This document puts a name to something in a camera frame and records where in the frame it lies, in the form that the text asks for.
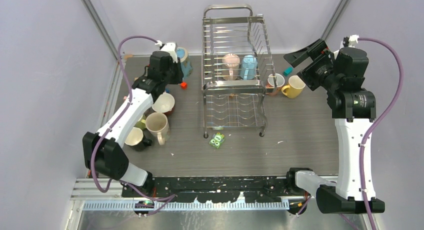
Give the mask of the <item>blue upside-down cup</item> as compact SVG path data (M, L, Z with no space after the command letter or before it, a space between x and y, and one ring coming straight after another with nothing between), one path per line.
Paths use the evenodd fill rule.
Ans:
M193 72L193 66L190 60L189 52L184 47L178 47L176 51L177 57L180 59L181 71L183 79L187 79Z

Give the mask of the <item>salmon pink mug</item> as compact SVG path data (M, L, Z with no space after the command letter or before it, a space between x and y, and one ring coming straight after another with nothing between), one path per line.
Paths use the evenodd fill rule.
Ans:
M275 96L285 84L285 78L279 73L271 73L266 80L266 94Z

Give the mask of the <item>yellow cup tier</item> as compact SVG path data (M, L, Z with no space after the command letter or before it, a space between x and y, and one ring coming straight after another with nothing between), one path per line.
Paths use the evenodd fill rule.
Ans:
M305 87L306 84L303 80L299 76L293 75L288 79L288 84L281 88L281 92L287 98L294 99L301 94Z

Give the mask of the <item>dark red mug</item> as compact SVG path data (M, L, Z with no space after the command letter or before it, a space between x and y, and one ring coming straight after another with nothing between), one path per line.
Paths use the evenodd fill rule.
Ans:
M174 111L175 98L170 93L164 92L157 98L151 108L157 113L169 116Z

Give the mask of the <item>beige cup tier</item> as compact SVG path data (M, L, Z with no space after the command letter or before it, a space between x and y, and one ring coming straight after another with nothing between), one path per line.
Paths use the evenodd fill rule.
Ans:
M153 112L146 117L145 126L156 137L160 146L166 144L170 138L170 125L164 113Z

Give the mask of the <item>metal dish rack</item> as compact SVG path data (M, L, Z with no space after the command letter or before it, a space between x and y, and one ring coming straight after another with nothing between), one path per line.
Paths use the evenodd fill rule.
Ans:
M246 3L212 4L203 11L201 89L203 136L225 128L257 128L268 119L264 99L277 90L265 19Z

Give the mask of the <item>yellow mug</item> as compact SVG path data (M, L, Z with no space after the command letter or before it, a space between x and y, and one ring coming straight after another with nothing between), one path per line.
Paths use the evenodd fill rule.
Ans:
M146 129L146 116L143 114L140 119L135 123L135 128L145 130Z

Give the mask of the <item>pink upside-down cup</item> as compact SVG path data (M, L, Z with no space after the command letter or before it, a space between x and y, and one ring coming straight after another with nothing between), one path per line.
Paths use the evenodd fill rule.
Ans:
M222 59L222 77L224 80L237 80L240 76L240 57L234 53L226 54Z

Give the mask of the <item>black mug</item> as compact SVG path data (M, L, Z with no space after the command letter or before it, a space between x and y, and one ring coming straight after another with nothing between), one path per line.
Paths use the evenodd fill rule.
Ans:
M124 143L132 150L141 152L145 148L152 146L153 141L150 138L146 137L143 130L137 127L133 127Z

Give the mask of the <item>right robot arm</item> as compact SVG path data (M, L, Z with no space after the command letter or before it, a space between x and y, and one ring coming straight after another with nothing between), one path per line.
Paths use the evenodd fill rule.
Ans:
M331 182L310 168L292 167L285 188L291 195L309 193L324 214L383 213L385 203L376 197L373 186L371 155L361 151L363 140L371 139L368 129L377 117L376 98L362 86L369 64L367 53L347 42L332 52L318 39L284 56L292 67L308 58L311 63L297 75L310 90L326 90L338 137L338 178Z

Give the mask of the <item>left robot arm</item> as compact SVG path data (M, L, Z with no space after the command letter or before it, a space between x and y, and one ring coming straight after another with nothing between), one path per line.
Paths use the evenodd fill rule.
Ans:
M83 136L85 166L92 173L130 183L141 197L148 197L154 189L148 180L151 173L130 163L122 148L136 122L165 92L166 86L182 83L183 76L176 50L154 51L147 75L133 83L118 111L97 132Z

